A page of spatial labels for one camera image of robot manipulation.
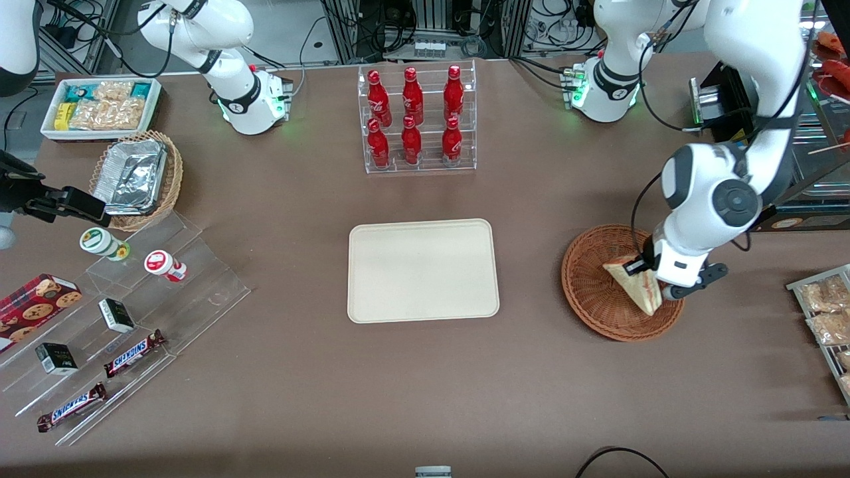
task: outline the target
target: white robotic arm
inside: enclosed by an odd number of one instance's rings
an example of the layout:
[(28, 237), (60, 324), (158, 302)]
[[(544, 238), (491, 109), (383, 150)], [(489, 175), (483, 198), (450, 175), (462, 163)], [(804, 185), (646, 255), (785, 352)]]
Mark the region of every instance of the white robotic arm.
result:
[(723, 63), (753, 77), (756, 119), (764, 126), (746, 151), (693, 144), (666, 162), (661, 189), (672, 213), (655, 228), (643, 259), (673, 286), (669, 299), (725, 275), (725, 266), (706, 263), (709, 252), (748, 230), (762, 206), (788, 186), (790, 177), (778, 172), (795, 127), (797, 77), (806, 57), (801, 8), (802, 0), (711, 0), (705, 39)]
[[(254, 30), (251, 14), (237, 0), (168, 0), (142, 28), (153, 46), (171, 51), (196, 68), (218, 96), (224, 119), (242, 134), (260, 134), (288, 118), (292, 85), (266, 71), (252, 71), (236, 48)], [(141, 25), (163, 2), (139, 9)]]
[(648, 32), (703, 26), (709, 0), (597, 0), (593, 17), (608, 35), (604, 56), (573, 65), (572, 108), (598, 122), (622, 118), (638, 93), (638, 71), (652, 57)]

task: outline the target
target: beige tray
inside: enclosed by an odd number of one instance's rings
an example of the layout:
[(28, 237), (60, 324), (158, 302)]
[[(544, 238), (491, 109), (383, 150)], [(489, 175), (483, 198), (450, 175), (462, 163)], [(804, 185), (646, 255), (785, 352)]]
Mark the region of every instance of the beige tray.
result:
[(490, 317), (499, 310), (493, 231), (483, 219), (358, 225), (348, 250), (354, 322)]

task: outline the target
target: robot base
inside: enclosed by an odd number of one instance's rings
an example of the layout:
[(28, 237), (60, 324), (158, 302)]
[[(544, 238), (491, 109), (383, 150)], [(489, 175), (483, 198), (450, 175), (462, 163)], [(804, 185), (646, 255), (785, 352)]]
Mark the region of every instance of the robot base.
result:
[(612, 100), (593, 76), (593, 68), (598, 62), (599, 58), (591, 58), (585, 63), (576, 63), (561, 75), (561, 85), (573, 90), (564, 92), (564, 105), (568, 110), (581, 111), (593, 121), (615, 122), (637, 102), (640, 86), (634, 88), (631, 98), (624, 96), (620, 100)]
[(242, 134), (260, 134), (273, 127), (279, 121), (289, 119), (292, 106), (292, 84), (284, 84), (280, 77), (266, 71), (255, 71), (260, 80), (260, 94), (247, 111), (235, 114), (227, 111), (219, 101), (224, 119), (233, 129)]

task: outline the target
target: white box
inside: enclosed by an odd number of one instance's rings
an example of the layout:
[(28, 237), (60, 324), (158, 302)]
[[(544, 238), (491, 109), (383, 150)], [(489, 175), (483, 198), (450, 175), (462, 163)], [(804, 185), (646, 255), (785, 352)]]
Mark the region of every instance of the white box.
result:
[[(139, 121), (139, 127), (136, 129), (113, 129), (106, 131), (85, 131), (85, 130), (67, 130), (59, 131), (54, 129), (54, 119), (56, 119), (56, 111), (59, 109), (60, 103), (65, 100), (65, 95), (68, 93), (68, 88), (80, 85), (90, 85), (103, 81), (110, 82), (134, 82), (134, 83), (150, 83), (150, 91), (148, 97), (144, 101), (144, 110), (142, 111), (142, 119)], [(159, 94), (162, 90), (160, 83), (153, 78), (141, 77), (94, 77), (94, 78), (74, 78), (62, 80), (56, 86), (54, 97), (50, 100), (48, 112), (44, 115), (42, 122), (42, 134), (45, 138), (53, 141), (98, 141), (102, 139), (118, 139), (129, 136), (134, 133), (147, 131), (150, 122), (153, 120), (156, 102), (159, 100)]]

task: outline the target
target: clear acrylic stand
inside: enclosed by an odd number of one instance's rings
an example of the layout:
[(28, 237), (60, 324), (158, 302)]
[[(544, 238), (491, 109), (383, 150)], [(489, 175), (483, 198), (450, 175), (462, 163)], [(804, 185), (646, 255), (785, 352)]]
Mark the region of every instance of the clear acrylic stand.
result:
[[(448, 80), (449, 66), (461, 67), (461, 83), (463, 83), (463, 113), (460, 116), (459, 129), (463, 136), (461, 142), (460, 163), (448, 168), (443, 164), (443, 132), (445, 117), (443, 116), (443, 89)], [(401, 93), (405, 88), (405, 74), (396, 65), (361, 66), (358, 72), (358, 95), (360, 105), (360, 133), (363, 137), (363, 157), (368, 174), (417, 174), (417, 173), (452, 173), (475, 169), (478, 166), (478, 143), (476, 140), (476, 89), (475, 64), (472, 61), (455, 62), (424, 62), (414, 64), (416, 76), (422, 86), (425, 102), (425, 121), (419, 125), (422, 134), (422, 160), (419, 165), (411, 166), (405, 161), (404, 147), (401, 144), (403, 130), (402, 119), (405, 117), (405, 107)], [(381, 74), (381, 83), (389, 94), (389, 110), (393, 114), (393, 124), (384, 128), (383, 133), (389, 141), (389, 168), (378, 169), (371, 159), (369, 134), (366, 122), (371, 118), (369, 109), (369, 83), (366, 73), (377, 70)]]
[[(49, 431), (56, 435), (56, 445), (73, 444), (248, 295), (250, 290), (215, 257), (200, 233), (174, 212), (147, 225), (127, 239), (129, 258), (118, 263), (102, 258), (75, 280), (83, 299), (72, 310), (0, 356), (0, 390), (15, 416), (32, 422), (33, 433), (38, 417), (103, 382), (107, 401), (86, 407)], [(142, 261), (155, 249), (164, 249), (185, 263), (187, 277), (175, 283), (148, 274)], [(127, 307), (136, 324), (131, 333), (117, 333), (106, 326), (98, 307), (105, 297)], [(157, 328), (167, 342), (107, 379), (104, 364)], [(79, 370), (65, 377), (45, 373), (35, 352), (42, 342), (68, 345)]]

